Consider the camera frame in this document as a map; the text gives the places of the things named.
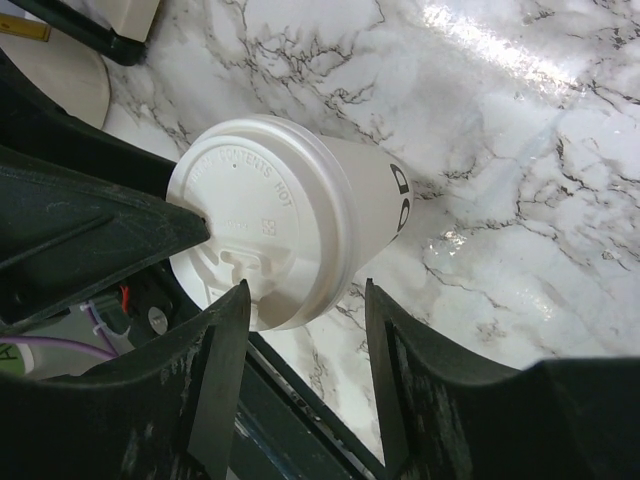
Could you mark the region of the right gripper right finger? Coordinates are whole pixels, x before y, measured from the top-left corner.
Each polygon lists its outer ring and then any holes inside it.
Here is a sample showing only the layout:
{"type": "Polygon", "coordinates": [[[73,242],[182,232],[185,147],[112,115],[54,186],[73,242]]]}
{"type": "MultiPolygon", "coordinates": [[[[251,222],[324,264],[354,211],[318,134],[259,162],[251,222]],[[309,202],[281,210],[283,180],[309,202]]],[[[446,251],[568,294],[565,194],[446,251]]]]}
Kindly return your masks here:
{"type": "Polygon", "coordinates": [[[368,283],[365,320],[390,479],[635,479],[639,361],[517,370],[455,343],[368,283]]]}

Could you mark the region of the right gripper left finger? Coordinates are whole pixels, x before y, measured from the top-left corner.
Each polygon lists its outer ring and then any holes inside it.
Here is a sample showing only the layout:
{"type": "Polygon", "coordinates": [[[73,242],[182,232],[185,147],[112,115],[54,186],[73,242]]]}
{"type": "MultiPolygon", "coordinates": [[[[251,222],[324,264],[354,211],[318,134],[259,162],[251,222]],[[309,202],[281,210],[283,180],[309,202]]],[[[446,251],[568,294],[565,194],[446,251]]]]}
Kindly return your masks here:
{"type": "Polygon", "coordinates": [[[250,320],[246,283],[82,375],[1,378],[5,479],[222,479],[250,320]]]}

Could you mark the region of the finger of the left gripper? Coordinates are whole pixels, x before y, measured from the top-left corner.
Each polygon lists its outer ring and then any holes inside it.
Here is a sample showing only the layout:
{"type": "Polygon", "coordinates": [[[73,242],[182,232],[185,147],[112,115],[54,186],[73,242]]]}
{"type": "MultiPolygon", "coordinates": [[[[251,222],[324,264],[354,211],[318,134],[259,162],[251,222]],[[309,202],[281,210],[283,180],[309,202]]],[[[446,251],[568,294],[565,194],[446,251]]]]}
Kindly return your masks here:
{"type": "Polygon", "coordinates": [[[1,144],[164,199],[175,163],[69,115],[1,55],[1,144]]]}
{"type": "Polygon", "coordinates": [[[1,150],[1,322],[35,325],[209,237],[196,213],[1,150]]]}

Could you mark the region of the white plastic cup lid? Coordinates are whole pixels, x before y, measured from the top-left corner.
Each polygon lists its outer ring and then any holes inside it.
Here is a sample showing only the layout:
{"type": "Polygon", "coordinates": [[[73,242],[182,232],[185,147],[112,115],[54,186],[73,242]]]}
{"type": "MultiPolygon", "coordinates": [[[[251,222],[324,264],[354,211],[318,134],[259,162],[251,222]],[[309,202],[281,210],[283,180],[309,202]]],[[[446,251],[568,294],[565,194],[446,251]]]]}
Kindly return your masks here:
{"type": "Polygon", "coordinates": [[[355,273],[346,173],[319,136],[290,120],[253,115],[208,129],[176,163],[166,199],[209,232],[171,257],[180,286],[205,308],[247,282],[253,331],[324,315],[355,273]]]}

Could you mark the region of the white paper coffee cup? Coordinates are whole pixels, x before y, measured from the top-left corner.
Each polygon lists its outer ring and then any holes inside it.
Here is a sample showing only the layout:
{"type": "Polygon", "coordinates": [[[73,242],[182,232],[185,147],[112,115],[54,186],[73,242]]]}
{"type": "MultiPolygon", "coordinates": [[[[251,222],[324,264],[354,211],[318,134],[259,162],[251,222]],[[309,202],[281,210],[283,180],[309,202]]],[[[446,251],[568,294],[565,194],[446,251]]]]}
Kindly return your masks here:
{"type": "Polygon", "coordinates": [[[362,268],[408,223],[413,187],[404,165],[378,146],[334,137],[320,140],[339,162],[355,201],[358,263],[362,268]]]}

